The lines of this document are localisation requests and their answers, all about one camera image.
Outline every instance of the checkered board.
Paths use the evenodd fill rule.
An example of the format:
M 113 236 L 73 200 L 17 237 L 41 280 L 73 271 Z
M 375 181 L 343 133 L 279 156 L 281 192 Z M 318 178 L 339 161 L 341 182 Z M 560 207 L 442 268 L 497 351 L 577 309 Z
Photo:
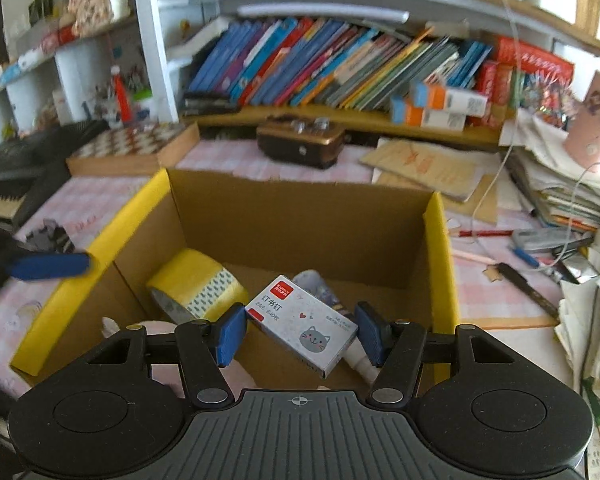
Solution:
M 146 128 L 109 130 L 81 147 L 74 157 L 153 155 L 179 136 L 184 129 L 182 124 L 159 124 Z

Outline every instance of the yellow tape edge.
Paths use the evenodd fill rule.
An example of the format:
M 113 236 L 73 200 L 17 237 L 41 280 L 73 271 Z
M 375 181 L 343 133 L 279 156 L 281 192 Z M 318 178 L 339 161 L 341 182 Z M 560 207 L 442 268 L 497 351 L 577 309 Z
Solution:
M 18 346 L 12 368 L 31 376 L 40 373 L 81 304 L 149 213 L 170 192 L 169 175 L 160 170 L 114 216 L 87 249 L 92 256 L 90 271 L 62 280 Z
M 453 334 L 460 319 L 456 277 L 451 246 L 446 233 L 445 207 L 440 193 L 433 194 L 424 213 L 429 256 L 429 286 L 431 290 L 431 317 L 433 331 Z M 448 365 L 434 366 L 438 383 L 449 377 Z

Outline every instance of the white cable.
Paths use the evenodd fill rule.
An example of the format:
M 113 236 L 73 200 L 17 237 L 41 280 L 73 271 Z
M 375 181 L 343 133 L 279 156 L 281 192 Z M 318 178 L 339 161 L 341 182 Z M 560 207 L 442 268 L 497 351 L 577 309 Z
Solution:
M 504 9 L 507 13 L 507 18 L 509 19 L 509 25 L 511 27 L 511 33 L 513 36 L 513 40 L 514 40 L 514 47 L 516 50 L 516 65 L 517 65 L 517 69 L 518 72 L 522 72 L 522 56 L 520 55 L 520 37 L 518 35 L 518 26 L 516 25 L 516 20 L 513 17 L 513 13 L 511 12 L 511 8 L 509 7 L 509 3 L 507 0 L 502 0 L 502 5 L 504 6 Z M 520 101 L 520 86 L 519 85 L 515 85 L 514 88 L 514 92 L 517 92 L 517 95 L 514 95 L 514 102 L 519 102 Z M 518 131 L 518 113 L 516 112 L 516 118 L 515 118 L 515 124 L 514 124 L 514 131 Z M 489 250 L 481 243 L 480 238 L 477 236 L 477 233 L 475 231 L 475 219 L 476 219 L 476 215 L 478 214 L 478 210 L 481 208 L 482 204 L 484 203 L 484 200 L 486 199 L 488 193 L 491 191 L 491 189 L 493 189 L 493 186 L 496 185 L 498 178 L 500 177 L 500 174 L 502 173 L 502 171 L 504 170 L 504 167 L 507 163 L 507 160 L 509 159 L 509 156 L 511 155 L 511 152 L 513 150 L 513 142 L 509 145 L 509 149 L 507 150 L 507 153 L 505 153 L 504 158 L 502 159 L 502 163 L 500 164 L 500 167 L 498 168 L 498 171 L 496 172 L 496 175 L 493 177 L 493 180 L 491 181 L 491 183 L 489 184 L 489 186 L 487 187 L 486 191 L 484 192 L 483 196 L 481 197 L 480 200 L 478 200 L 478 203 L 474 209 L 474 212 L 471 216 L 471 233 L 472 233 L 472 238 L 474 240 L 474 242 L 484 251 L 485 254 L 487 254 L 487 256 L 489 256 L 491 259 L 493 260 L 497 260 L 497 258 L 495 258 L 490 252 Z M 580 175 L 579 179 L 576 182 L 576 185 L 573 188 L 573 192 L 571 193 L 571 200 L 570 200 L 570 207 L 569 207 L 569 221 L 567 223 L 567 232 L 565 235 L 565 239 L 564 239 L 564 244 L 562 245 L 562 250 L 560 251 L 560 254 L 558 254 L 558 256 L 555 258 L 554 261 L 551 262 L 551 264 L 546 265 L 546 266 L 542 266 L 539 267 L 537 269 L 516 269 L 518 272 L 546 272 L 547 269 L 550 269 L 551 267 L 554 267 L 558 262 L 560 262 L 560 260 L 562 259 L 562 257 L 564 256 L 564 254 L 567 251 L 567 247 L 569 246 L 569 243 L 571 241 L 571 231 L 572 231 L 572 225 L 573 225 L 573 217 L 574 217 L 574 206 L 575 206 L 575 201 L 576 201 L 576 194 L 578 192 L 578 188 L 580 187 L 580 184 L 582 183 L 582 181 L 584 180 L 584 177 L 587 175 L 587 173 L 589 173 L 589 171 L 591 170 L 591 168 L 595 167 L 595 166 L 600 166 L 600 162 L 595 162 L 593 164 L 591 164 L 588 168 L 586 168 L 582 174 Z
M 520 36 L 518 34 L 518 26 L 516 25 L 516 20 L 513 17 L 513 12 L 511 11 L 511 7 L 509 7 L 508 1 L 502 0 L 502 5 L 504 6 L 504 10 L 507 13 L 507 19 L 509 20 L 509 25 L 511 27 L 511 35 L 513 37 L 514 48 L 516 51 L 516 68 L 518 69 L 518 73 L 516 74 L 516 76 L 519 76 L 519 74 L 522 72 L 522 56 L 520 55 Z M 514 102 L 519 103 L 520 102 L 520 85 L 515 85 L 514 92 L 515 92 Z M 518 112 L 517 111 L 516 111 L 515 121 L 516 122 L 515 122 L 514 127 L 515 127 L 515 131 L 517 131 L 518 130 Z M 476 231 L 474 228 L 475 227 L 475 217 L 478 214 L 478 211 L 480 210 L 480 208 L 482 207 L 482 204 L 484 203 L 485 199 L 487 198 L 487 195 L 491 192 L 491 189 L 493 189 L 493 186 L 496 185 L 496 183 L 500 177 L 500 174 L 504 170 L 507 160 L 509 159 L 509 155 L 511 155 L 512 150 L 513 150 L 513 142 L 509 145 L 509 149 L 507 150 L 507 153 L 505 154 L 504 158 L 502 159 L 502 163 L 500 164 L 500 167 L 498 168 L 496 175 L 493 177 L 493 180 L 491 181 L 491 183 L 485 190 L 484 195 L 481 197 L 480 200 L 478 200 L 478 203 L 475 206 L 474 212 L 471 215 L 472 238 L 474 239 L 474 242 L 476 244 L 478 244 L 478 246 L 484 251 L 484 253 L 487 254 L 487 256 L 489 256 L 493 260 L 497 260 L 497 258 L 494 258 L 493 255 L 489 252 L 489 250 L 480 243 L 480 238 L 478 238 L 478 236 L 476 234 Z

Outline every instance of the red pencil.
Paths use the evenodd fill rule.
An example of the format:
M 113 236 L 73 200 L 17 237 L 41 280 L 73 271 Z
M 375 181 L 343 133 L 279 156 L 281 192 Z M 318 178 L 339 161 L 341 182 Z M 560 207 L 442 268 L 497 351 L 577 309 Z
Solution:
M 494 236 L 511 236 L 513 231 L 460 231 L 458 238 L 469 238 L 477 236 L 480 238 L 494 237 Z

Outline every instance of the pink checkered tablecloth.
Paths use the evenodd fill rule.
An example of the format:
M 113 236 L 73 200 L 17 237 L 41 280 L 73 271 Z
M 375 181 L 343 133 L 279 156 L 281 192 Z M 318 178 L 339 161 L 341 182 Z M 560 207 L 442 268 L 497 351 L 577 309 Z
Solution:
M 43 219 L 53 218 L 64 226 L 76 247 L 85 249 L 147 181 L 147 177 L 72 178 L 46 201 L 16 237 L 24 240 L 31 230 L 42 227 Z M 0 291 L 0 386 L 14 396 L 20 396 L 29 387 L 9 368 L 9 362 L 58 283 L 59 280 L 36 283 L 9 280 Z
M 332 168 L 321 171 L 266 158 L 252 140 L 202 140 L 178 164 L 183 170 L 213 170 L 255 180 L 301 180 L 305 182 L 370 183 L 372 171 L 358 163 L 370 148 L 347 146 Z M 88 248 L 90 243 L 118 211 L 147 182 L 148 178 L 72 178 L 18 232 L 19 238 L 41 226 L 44 218 L 63 225 L 75 245 Z M 469 227 L 468 219 L 449 214 L 450 221 Z M 500 211 L 501 228 L 536 226 L 528 215 Z M 492 228 L 477 222 L 476 228 Z M 506 248 L 506 240 L 483 238 L 481 242 L 494 257 L 524 267 Z M 483 253 L 471 240 L 454 240 L 465 251 Z M 484 265 L 455 259 L 457 294 L 463 321 L 475 321 L 484 328 L 501 325 L 538 326 L 542 311 L 510 283 L 490 283 L 482 275 Z M 559 288 L 548 278 L 530 275 L 529 281 L 549 300 L 557 304 Z M 48 300 L 58 281 L 23 283 L 10 280 L 0 291 L 0 386 L 15 396 L 28 386 L 10 368 L 14 352 L 32 320 Z

